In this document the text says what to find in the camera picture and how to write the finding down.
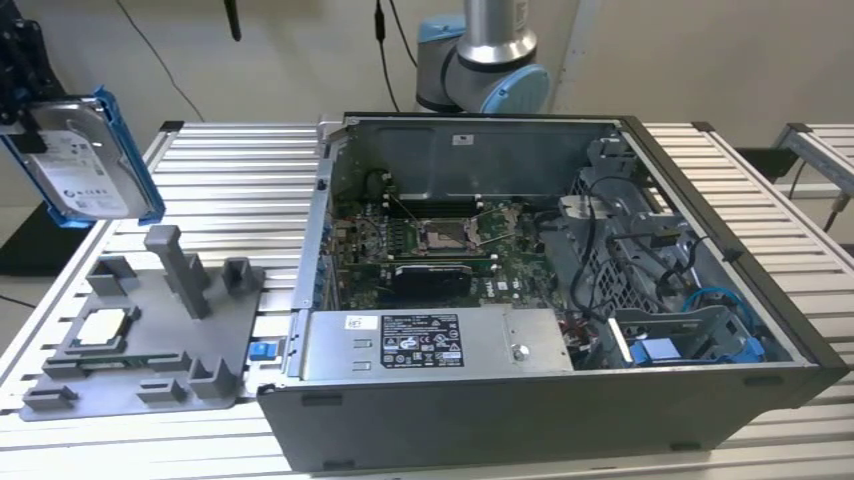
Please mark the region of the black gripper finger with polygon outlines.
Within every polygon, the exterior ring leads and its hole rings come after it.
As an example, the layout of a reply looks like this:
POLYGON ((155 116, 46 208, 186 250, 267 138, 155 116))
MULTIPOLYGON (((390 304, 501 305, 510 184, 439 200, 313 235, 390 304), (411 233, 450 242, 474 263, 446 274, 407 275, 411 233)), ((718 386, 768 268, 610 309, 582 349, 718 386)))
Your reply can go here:
POLYGON ((12 141, 22 153, 39 154, 47 151, 40 136, 42 127, 34 116, 34 109, 43 103, 39 98, 18 98, 15 100, 15 133, 12 141))

